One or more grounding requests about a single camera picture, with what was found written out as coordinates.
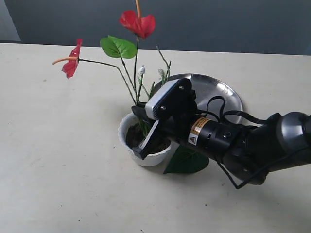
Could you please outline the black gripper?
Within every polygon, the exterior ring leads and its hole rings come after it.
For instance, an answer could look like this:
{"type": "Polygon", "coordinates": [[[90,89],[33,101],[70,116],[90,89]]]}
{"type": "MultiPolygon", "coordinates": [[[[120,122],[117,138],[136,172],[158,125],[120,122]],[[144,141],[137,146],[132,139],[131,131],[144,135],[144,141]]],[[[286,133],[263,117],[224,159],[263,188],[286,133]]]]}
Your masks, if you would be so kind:
{"type": "Polygon", "coordinates": [[[190,131],[190,122],[194,119],[197,111],[195,99],[195,91],[191,90],[190,98],[182,102],[177,113],[163,120],[156,119],[156,105],[154,103],[138,103],[132,106],[132,112],[139,119],[138,123],[145,137],[137,147],[131,148],[134,156],[142,160],[146,159],[147,156],[151,155],[155,143],[161,138],[172,139],[175,142],[184,141],[190,131]],[[155,122],[160,124],[159,133],[161,136],[159,134],[148,135],[151,126],[147,123],[155,122]]]}

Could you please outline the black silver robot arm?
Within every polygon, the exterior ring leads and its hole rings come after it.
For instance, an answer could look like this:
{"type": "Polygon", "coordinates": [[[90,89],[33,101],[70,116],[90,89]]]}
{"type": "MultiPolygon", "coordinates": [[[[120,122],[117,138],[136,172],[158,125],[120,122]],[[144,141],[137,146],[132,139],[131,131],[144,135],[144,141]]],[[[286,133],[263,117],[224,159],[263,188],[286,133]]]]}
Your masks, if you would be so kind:
{"type": "Polygon", "coordinates": [[[270,172],[311,162],[311,117],[301,112],[275,113],[261,120],[243,111],[220,111],[208,118],[199,110],[195,92],[170,91],[148,111],[146,103],[132,107],[134,115],[151,127],[147,138],[134,148],[144,159],[156,140],[167,138],[188,151],[214,160],[230,180],[262,184],[270,172]],[[226,115],[238,115],[250,125],[235,124],[226,115]]]}

